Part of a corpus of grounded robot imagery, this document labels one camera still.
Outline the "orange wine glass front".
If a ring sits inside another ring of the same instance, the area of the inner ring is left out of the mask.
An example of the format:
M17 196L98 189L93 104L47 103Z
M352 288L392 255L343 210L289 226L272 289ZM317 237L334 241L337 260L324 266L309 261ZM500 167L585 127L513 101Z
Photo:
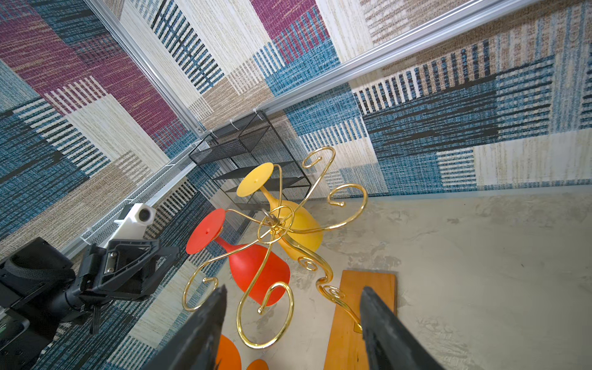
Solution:
M241 370L242 362L236 345L226 336L220 337L218 353L215 362L215 369L219 370ZM246 370L269 370L267 362L257 359L246 368Z

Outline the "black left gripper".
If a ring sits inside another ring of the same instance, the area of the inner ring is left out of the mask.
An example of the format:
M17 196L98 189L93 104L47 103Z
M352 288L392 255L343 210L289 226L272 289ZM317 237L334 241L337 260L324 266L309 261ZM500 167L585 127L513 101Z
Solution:
M84 304L111 301L143 301L150 297L166 272L144 276L142 269L164 259L175 262L178 250L156 240L112 239L107 248L90 245L83 254L76 292Z

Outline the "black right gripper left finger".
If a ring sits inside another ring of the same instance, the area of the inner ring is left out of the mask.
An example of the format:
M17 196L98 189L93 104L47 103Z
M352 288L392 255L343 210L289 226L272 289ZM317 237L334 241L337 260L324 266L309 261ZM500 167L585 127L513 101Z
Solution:
M214 290L145 369L215 369L227 309L225 286Z

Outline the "red wine glass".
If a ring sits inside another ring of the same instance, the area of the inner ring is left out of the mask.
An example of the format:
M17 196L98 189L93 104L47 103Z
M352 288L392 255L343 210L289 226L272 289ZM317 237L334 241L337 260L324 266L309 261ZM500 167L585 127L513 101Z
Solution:
M193 234L191 234L187 242L186 252L188 254L197 254L203 251L213 241L222 246L227 253L237 251L240 248L239 245L229 244L220 235L224 228L225 219L226 211L222 209L210 212L196 227ZM246 251L231 255L231 274L237 286L242 291L247 290L264 261L267 251L268 249L263 246L254 245ZM249 293L249 297L261 304L264 300L265 293L271 285L275 282L284 282L287 284L290 282L290 277L291 271L288 264L279 256L272 253L260 277L257 279L254 288Z

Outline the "yellow wine glass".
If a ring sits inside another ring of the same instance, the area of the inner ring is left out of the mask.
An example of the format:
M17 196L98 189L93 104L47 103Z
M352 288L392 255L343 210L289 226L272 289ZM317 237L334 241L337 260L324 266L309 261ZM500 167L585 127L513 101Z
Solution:
M272 163L263 163L262 165L254 168L243 180L240 182L237 188L237 195L239 197L247 197L261 191L268 200L270 210L282 205L288 206L293 211L298 206L297 203L278 199L273 196L266 188L265 183L271 178L274 170ZM312 217L312 215L304 208L300 208L296 211L295 215L291 217L291 212L288 208L282 208L277 211L273 211L272 214L278 218L285 218L285 225L288 226L291 222L292 230L308 230L319 228L319 223ZM294 241L298 242L302 247L307 248L309 251L316 252L323 242L323 232L315 232L309 234L296 234L288 232L287 235Z

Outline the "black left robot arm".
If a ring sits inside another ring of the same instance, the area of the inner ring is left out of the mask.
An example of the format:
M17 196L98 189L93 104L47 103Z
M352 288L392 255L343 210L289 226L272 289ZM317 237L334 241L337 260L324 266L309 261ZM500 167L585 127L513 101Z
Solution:
M115 301L142 302L179 257L159 240L111 239L89 245L78 270L37 237L1 261L1 367L31 369L62 323L100 331Z

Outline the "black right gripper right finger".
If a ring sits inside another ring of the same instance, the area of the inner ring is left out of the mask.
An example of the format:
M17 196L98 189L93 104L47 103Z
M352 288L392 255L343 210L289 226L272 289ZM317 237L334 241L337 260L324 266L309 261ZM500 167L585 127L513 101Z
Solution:
M360 313L369 368L442 368L370 287L363 288Z

